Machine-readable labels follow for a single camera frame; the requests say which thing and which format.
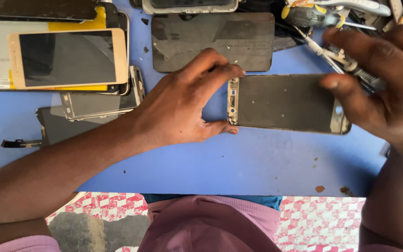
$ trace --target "pink shirt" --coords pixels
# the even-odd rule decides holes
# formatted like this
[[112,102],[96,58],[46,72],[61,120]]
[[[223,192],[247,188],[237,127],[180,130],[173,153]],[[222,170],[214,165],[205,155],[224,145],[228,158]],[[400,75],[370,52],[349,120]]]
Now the pink shirt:
[[[280,212],[242,199],[223,196],[186,196],[151,203],[150,226],[138,252],[149,251],[275,251]],[[49,236],[34,235],[0,245],[0,252],[58,252]],[[403,252],[368,245],[363,252]]]

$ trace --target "pink sleeve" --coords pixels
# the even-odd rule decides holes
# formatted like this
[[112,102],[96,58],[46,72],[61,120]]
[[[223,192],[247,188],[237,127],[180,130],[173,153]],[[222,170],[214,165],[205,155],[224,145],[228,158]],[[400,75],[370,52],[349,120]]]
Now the pink sleeve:
[[371,244],[364,246],[359,252],[403,252],[403,249],[388,245]]
[[0,252],[60,252],[59,243],[46,235],[33,235],[0,244]]

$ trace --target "red and white tiled floor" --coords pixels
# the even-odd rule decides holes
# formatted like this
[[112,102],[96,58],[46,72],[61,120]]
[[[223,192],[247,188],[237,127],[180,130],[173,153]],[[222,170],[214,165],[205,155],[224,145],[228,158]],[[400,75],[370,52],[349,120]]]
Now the red and white tiled floor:
[[[356,252],[364,198],[284,197],[276,243],[285,252]],[[147,215],[147,203],[138,193],[88,192],[61,212],[86,213],[106,221],[126,215]],[[116,252],[136,252],[123,247]]]

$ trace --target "fingernail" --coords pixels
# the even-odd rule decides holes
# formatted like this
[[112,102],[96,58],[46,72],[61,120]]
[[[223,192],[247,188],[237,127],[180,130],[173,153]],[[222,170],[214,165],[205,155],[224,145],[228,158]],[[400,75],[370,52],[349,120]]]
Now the fingernail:
[[338,81],[331,81],[331,82],[328,82],[328,83],[324,83],[324,87],[327,88],[327,89],[337,88],[338,85],[339,85]]

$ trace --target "screwdriver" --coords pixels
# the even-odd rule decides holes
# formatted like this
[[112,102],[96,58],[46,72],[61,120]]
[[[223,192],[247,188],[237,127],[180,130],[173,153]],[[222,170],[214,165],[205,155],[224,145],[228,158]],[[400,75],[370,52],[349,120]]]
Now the screwdriver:
[[298,27],[294,26],[294,28],[299,32],[299,34],[304,38],[306,44],[314,51],[318,56],[320,56],[335,72],[339,74],[344,74],[344,71],[328,56],[324,53],[324,50],[321,46],[319,46],[313,39],[309,38],[309,36],[305,35]]
[[325,6],[344,6],[384,17],[389,17],[391,15],[391,10],[388,6],[371,0],[315,0],[314,4]]
[[343,25],[349,25],[363,29],[377,30],[371,26],[346,22],[346,18],[343,15],[334,14],[316,4],[291,8],[284,6],[281,18],[285,22],[297,27],[326,27],[332,25],[340,28]]

